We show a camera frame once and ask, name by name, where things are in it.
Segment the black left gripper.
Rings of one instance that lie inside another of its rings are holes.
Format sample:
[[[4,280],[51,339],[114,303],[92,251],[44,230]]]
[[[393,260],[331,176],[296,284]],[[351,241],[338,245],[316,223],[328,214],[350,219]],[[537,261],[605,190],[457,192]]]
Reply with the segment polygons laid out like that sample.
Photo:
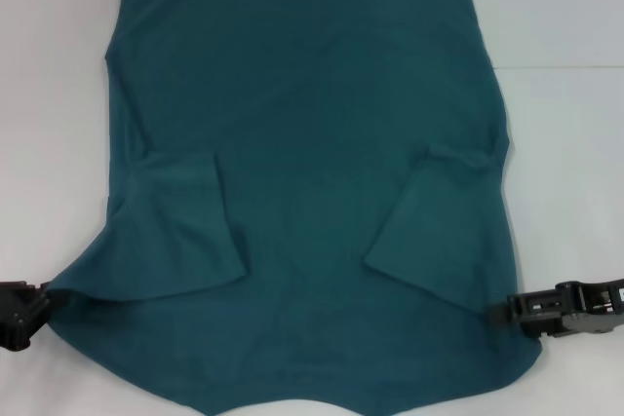
[[[8,351],[25,350],[30,343],[28,333],[38,332],[51,316],[52,299],[46,288],[40,287],[30,304],[28,324],[23,320],[33,291],[34,287],[27,282],[1,283],[1,347]]]

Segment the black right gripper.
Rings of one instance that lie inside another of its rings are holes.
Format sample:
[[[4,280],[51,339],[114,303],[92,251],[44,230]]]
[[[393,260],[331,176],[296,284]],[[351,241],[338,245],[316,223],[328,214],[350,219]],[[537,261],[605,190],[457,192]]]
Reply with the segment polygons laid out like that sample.
[[[552,289],[511,295],[489,309],[489,322],[496,327],[517,325],[529,338],[560,338],[576,334],[566,322],[578,315],[583,333],[608,333],[622,325],[623,281],[565,282]]]

